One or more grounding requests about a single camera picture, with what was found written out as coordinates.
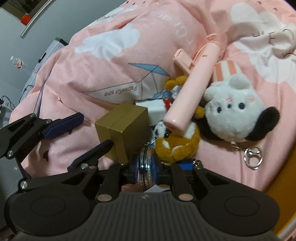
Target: red object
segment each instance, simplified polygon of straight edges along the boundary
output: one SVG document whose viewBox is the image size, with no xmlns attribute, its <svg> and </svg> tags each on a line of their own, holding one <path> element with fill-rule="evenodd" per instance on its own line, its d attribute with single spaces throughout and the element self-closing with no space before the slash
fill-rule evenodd
<svg viewBox="0 0 296 241">
<path fill-rule="evenodd" d="M 29 15 L 25 14 L 20 21 L 22 24 L 27 26 L 31 19 L 32 18 Z"/>
<path fill-rule="evenodd" d="M 172 103 L 170 102 L 169 99 L 163 99 L 163 102 L 164 102 L 165 107 L 166 107 L 167 110 L 168 110 L 168 109 L 171 107 L 171 105 L 172 105 Z"/>
</svg>

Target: pink cylinder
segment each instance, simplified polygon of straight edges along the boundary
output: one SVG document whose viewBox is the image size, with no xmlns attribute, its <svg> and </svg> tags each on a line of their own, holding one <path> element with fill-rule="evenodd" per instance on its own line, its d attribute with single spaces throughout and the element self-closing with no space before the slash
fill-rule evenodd
<svg viewBox="0 0 296 241">
<path fill-rule="evenodd" d="M 169 130 L 183 133 L 187 129 L 211 79 L 220 52 L 220 47 L 214 42 L 205 45 L 191 74 L 163 119 Z"/>
</svg>

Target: key ring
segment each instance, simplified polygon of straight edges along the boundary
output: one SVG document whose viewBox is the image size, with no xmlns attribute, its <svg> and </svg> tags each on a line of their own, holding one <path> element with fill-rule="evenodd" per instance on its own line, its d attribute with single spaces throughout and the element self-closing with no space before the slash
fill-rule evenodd
<svg viewBox="0 0 296 241">
<path fill-rule="evenodd" d="M 257 158 L 258 163 L 256 165 L 251 165 L 250 160 L 251 158 Z M 257 170 L 263 161 L 263 152 L 259 146 L 253 145 L 248 147 L 244 152 L 244 162 L 246 163 L 247 167 L 252 170 Z"/>
</svg>

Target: bottle label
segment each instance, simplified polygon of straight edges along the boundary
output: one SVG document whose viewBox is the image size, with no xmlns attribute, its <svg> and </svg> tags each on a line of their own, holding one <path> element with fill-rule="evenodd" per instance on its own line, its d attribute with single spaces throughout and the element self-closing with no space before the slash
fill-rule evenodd
<svg viewBox="0 0 296 241">
<path fill-rule="evenodd" d="M 19 60 L 19 61 L 15 64 L 15 66 L 16 66 L 18 69 L 22 68 L 23 65 L 24 65 L 24 62 L 23 62 L 22 60 Z"/>
</svg>

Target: pink blanket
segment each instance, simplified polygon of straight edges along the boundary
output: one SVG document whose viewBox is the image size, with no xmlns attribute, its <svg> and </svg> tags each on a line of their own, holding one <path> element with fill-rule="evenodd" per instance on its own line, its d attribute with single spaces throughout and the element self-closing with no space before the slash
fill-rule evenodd
<svg viewBox="0 0 296 241">
<path fill-rule="evenodd" d="M 246 167 L 227 142 L 202 140 L 204 166 L 263 190 L 283 165 L 296 136 L 296 15 L 283 0 L 131 0 L 75 34 L 37 75 L 29 96 L 10 122 L 32 113 L 45 84 L 41 118 L 85 115 L 71 134 L 43 140 L 24 160 L 32 176 L 63 173 L 79 155 L 99 143 L 94 122 L 114 104 L 167 97 L 164 83 L 182 75 L 173 64 L 183 48 L 192 57 L 216 33 L 223 59 L 235 61 L 266 107 L 281 113 L 277 127 L 258 143 L 264 160 Z M 99 168 L 112 161 L 102 158 Z"/>
</svg>

